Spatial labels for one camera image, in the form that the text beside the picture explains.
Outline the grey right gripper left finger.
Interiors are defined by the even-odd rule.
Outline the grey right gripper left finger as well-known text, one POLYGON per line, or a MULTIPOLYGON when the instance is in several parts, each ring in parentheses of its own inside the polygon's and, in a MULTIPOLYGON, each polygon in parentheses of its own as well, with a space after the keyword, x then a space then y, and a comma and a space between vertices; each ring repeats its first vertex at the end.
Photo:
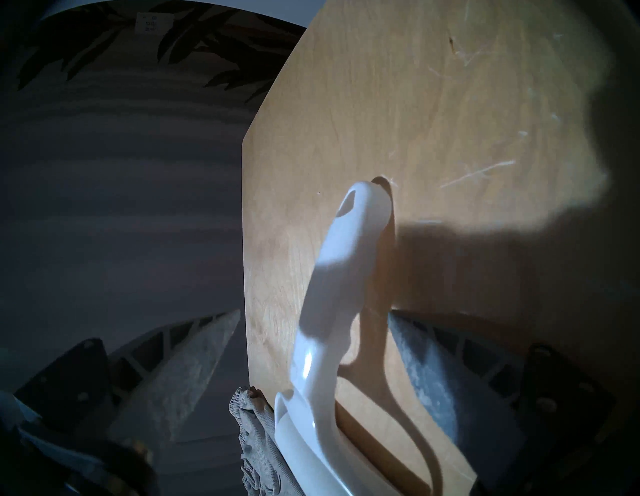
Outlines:
POLYGON ((240 311, 152 329, 111 353, 87 338, 14 392, 14 431, 124 445, 174 442, 206 391, 240 311))

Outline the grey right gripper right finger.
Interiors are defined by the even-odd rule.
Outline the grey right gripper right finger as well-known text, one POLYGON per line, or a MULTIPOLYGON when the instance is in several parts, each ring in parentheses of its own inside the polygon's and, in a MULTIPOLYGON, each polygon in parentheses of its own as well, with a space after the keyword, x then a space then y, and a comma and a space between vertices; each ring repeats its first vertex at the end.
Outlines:
POLYGON ((590 451, 615 397, 565 355, 525 357, 469 331, 388 313, 425 410, 476 473, 471 495, 547 495, 590 451))

